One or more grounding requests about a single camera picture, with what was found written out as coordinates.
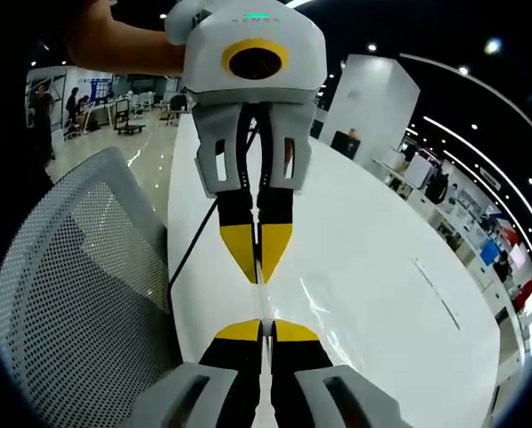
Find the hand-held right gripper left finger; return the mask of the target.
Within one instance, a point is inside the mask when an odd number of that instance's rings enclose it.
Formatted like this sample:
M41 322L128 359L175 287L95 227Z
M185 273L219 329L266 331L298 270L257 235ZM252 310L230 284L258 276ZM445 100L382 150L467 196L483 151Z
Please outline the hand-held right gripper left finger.
M131 427L250 427L260 398L263 326L220 330L197 363L184 362L142 392Z

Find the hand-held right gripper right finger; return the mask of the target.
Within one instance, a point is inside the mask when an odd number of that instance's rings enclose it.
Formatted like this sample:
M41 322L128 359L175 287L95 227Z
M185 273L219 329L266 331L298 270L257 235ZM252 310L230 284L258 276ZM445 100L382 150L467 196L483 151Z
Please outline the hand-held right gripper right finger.
M348 365L335 366L303 325L272 325L271 402L280 427L407 427L398 402Z

